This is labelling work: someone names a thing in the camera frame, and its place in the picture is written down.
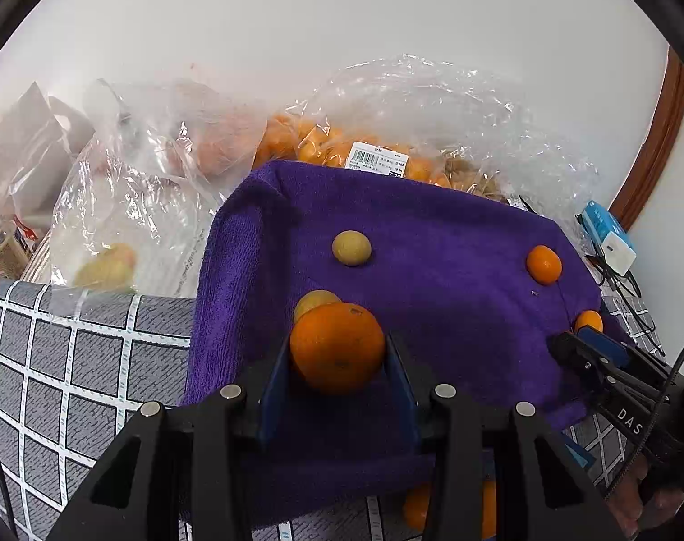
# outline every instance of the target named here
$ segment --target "metal screw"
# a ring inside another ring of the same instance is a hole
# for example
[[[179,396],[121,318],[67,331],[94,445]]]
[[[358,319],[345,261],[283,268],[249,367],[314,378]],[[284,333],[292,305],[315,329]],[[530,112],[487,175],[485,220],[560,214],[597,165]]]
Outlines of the metal screw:
[[[225,399],[236,399],[242,393],[242,387],[237,385],[226,385],[219,391]]]
[[[150,400],[148,403],[141,405],[141,414],[145,417],[153,417],[161,410],[161,405],[155,400]]]
[[[435,394],[440,397],[440,399],[451,399],[455,394],[457,394],[457,389],[452,385],[441,384],[434,387]]]
[[[535,412],[534,404],[527,403],[524,400],[515,405],[515,410],[523,417],[532,417]]]

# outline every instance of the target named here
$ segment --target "barcode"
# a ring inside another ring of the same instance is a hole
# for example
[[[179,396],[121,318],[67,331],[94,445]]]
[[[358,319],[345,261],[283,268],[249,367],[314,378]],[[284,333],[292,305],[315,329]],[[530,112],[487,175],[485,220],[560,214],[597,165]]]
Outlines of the barcode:
[[[377,163],[379,162],[379,157],[370,152],[365,152],[357,149],[356,151],[354,151],[354,160],[359,160],[370,166],[377,166]]]

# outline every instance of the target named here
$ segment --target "wooden frame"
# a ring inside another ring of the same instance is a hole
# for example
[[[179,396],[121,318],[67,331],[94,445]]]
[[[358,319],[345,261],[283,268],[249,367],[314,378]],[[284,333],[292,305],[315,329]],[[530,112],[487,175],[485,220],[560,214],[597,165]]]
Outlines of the wooden frame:
[[[610,207],[610,213],[617,218],[625,231],[635,223],[655,189],[675,145],[683,116],[684,65],[675,51],[669,48],[665,79],[650,131]]]

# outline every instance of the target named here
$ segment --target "bag of oranges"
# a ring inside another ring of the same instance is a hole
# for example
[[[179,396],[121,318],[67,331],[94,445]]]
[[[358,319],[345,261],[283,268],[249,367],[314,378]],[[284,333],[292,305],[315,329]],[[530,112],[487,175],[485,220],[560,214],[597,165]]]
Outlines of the bag of oranges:
[[[505,96],[512,89],[492,75],[411,55],[355,64],[268,119],[254,168],[301,160],[532,207],[580,247],[574,215],[592,197],[597,170],[535,129],[528,111]]]

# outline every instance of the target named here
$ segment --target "blue and white box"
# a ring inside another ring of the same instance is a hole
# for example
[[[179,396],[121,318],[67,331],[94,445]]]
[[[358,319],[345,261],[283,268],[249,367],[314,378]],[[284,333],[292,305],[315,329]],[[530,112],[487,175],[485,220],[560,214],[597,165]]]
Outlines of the blue and white box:
[[[624,276],[635,261],[635,248],[615,217],[599,203],[591,201],[582,212],[582,221],[592,242],[600,248],[605,261]]]

